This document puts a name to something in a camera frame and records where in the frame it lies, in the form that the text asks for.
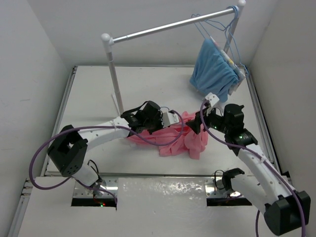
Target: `pink towel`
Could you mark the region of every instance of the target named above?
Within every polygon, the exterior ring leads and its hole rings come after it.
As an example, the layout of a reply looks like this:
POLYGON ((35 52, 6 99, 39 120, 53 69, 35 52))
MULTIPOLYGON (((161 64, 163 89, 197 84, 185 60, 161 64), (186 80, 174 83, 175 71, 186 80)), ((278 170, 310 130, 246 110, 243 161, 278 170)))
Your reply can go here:
MULTIPOLYGON (((184 122, 193 120, 195 113, 188 114, 183 112, 182 118, 184 122)), ((154 132, 152 135, 148 131, 143 131, 141 135, 146 139, 155 143, 167 143, 172 141, 178 133, 181 131, 181 124, 174 124, 170 127, 154 132)), ((189 151, 189 156, 192 159, 199 159, 199 154, 205 150, 207 145, 208 134, 203 131, 203 125, 201 125, 201 133, 195 134, 191 128, 184 125, 184 131, 180 138, 169 146, 159 147, 159 154, 162 157, 176 156, 183 152, 189 151)), ((136 144, 149 145, 137 136, 131 136, 128 140, 135 142, 136 144)))

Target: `blue cloth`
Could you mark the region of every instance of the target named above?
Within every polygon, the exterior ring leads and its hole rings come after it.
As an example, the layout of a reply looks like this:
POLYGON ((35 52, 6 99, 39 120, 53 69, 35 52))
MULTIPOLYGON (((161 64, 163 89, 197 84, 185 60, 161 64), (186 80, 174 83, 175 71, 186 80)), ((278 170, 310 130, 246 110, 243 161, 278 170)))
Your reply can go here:
POLYGON ((221 102, 227 101, 231 86, 239 82, 238 76, 225 62, 210 39, 205 39, 199 52, 190 83, 207 95, 216 94, 221 102))

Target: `gray wall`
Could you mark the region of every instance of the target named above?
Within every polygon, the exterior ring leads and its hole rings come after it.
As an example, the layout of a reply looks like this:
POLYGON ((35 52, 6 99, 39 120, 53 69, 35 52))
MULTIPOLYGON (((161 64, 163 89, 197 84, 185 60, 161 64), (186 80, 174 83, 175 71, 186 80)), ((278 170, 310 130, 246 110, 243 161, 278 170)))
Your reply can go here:
MULTIPOLYGON (((208 14, 238 0, 28 0, 52 44, 68 65, 105 64, 100 36, 113 37, 208 14)), ((236 30, 243 62, 249 64, 277 0, 248 0, 236 30)), ((232 15, 217 18, 229 23, 232 15)), ((224 33, 207 27, 221 45, 224 33)), ((114 46, 118 64, 194 64, 203 42, 194 25, 114 46)))
POLYGON ((312 198, 316 234, 315 0, 280 0, 251 63, 260 102, 283 170, 312 198))
POLYGON ((0 1, 0 237, 33 153, 51 136, 69 72, 27 1, 0 1))

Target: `crumpled pink fabric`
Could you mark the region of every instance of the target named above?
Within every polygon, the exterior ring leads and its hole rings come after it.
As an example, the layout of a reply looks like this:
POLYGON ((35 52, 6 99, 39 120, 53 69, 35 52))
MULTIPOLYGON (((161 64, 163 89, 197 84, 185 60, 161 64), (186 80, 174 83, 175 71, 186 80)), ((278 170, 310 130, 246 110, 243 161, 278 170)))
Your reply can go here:
MULTIPOLYGON (((184 122, 193 120, 195 113, 188 114, 188 112, 182 113, 184 122)), ((154 132, 152 135, 148 131, 143 131, 141 135, 146 139, 155 143, 167 143, 175 139, 175 137, 181 131, 181 124, 174 124, 170 127, 154 132)), ((201 133, 195 134, 191 128, 184 125, 184 131, 177 141, 171 145, 159 147, 159 154, 162 157, 176 156, 183 152, 188 151, 189 156, 192 159, 199 159, 199 154, 205 150, 207 145, 208 134, 203 131, 203 124, 201 125, 201 133)), ((135 142, 136 144, 149 145, 137 136, 128 137, 128 140, 135 142)))

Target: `robotic arm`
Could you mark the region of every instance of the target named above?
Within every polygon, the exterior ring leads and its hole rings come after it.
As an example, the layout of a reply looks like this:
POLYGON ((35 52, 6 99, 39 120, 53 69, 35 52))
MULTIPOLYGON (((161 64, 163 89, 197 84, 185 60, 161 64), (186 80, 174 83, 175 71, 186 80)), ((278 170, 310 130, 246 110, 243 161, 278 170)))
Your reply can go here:
MULTIPOLYGON (((244 114, 241 111, 243 106, 228 104, 225 106, 223 116, 220 116, 214 109, 219 102, 218 97, 210 93, 206 99, 207 107, 202 111, 206 126, 224 133, 228 145, 246 147, 262 157, 260 160, 250 151, 228 146, 250 168, 254 176, 246 176, 239 168, 228 170, 224 172, 221 180, 224 191, 227 194, 237 191, 245 196, 264 215, 269 229, 275 235, 279 236, 301 227, 300 213, 292 192, 271 171, 275 168, 270 162, 264 162, 267 158, 257 140, 244 128, 244 114)), ((145 102, 143 105, 124 112, 112 121, 98 125, 114 128, 70 132, 54 140, 47 153, 61 175, 74 177, 91 188, 103 188, 106 185, 103 184, 99 175, 90 166, 83 164, 87 151, 105 142, 129 137, 143 130, 151 134, 180 121, 172 111, 162 113, 160 106, 153 101, 145 102)), ((197 112, 195 119, 186 124, 198 134, 201 123, 200 112, 197 112)), ((62 131, 71 128, 73 127, 68 125, 62 131)), ((305 191, 297 192, 291 185, 289 187, 299 199, 304 211, 305 223, 308 224, 310 197, 305 191)))

